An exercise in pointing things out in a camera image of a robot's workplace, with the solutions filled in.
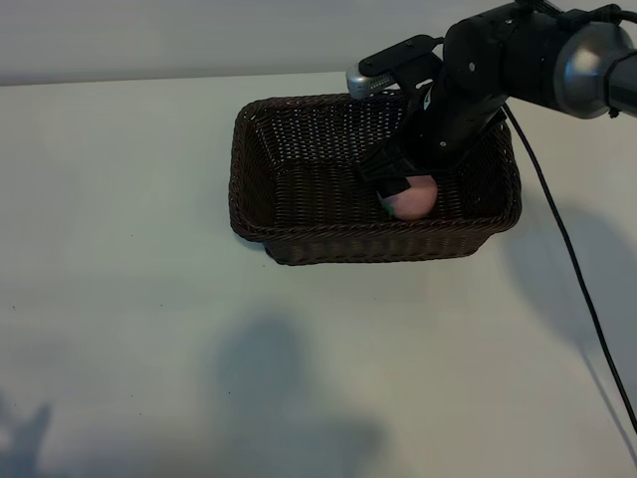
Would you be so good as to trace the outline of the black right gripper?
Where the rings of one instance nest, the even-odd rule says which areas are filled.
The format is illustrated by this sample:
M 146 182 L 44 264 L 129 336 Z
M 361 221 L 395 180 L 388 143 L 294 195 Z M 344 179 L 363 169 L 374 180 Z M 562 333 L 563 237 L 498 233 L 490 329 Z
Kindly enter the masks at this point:
M 406 172 L 449 174 L 493 141 L 506 120 L 500 94 L 475 94 L 441 74 L 410 107 L 399 143 L 382 142 L 358 164 L 362 181 L 382 200 L 407 191 Z

